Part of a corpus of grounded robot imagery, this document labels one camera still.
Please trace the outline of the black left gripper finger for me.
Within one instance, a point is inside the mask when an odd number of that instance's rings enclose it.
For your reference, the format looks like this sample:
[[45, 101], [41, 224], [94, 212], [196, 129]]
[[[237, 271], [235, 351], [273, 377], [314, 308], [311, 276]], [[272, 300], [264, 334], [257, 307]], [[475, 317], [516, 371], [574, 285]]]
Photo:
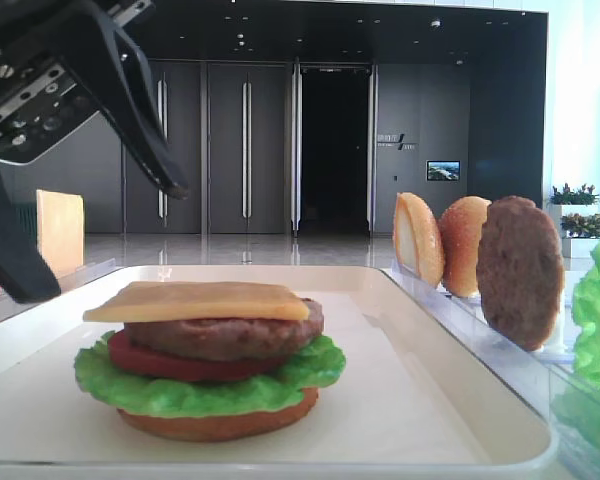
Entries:
[[56, 277], [19, 223], [0, 175], [0, 287], [12, 297], [35, 287], [56, 288]]

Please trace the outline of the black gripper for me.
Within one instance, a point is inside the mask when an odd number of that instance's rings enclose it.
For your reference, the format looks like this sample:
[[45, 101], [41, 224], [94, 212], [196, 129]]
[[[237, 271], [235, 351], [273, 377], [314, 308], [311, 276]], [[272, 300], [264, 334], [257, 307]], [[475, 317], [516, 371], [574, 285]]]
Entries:
[[25, 165], [101, 113], [147, 178], [176, 199], [148, 61], [124, 31], [150, 1], [0, 1], [0, 162]]

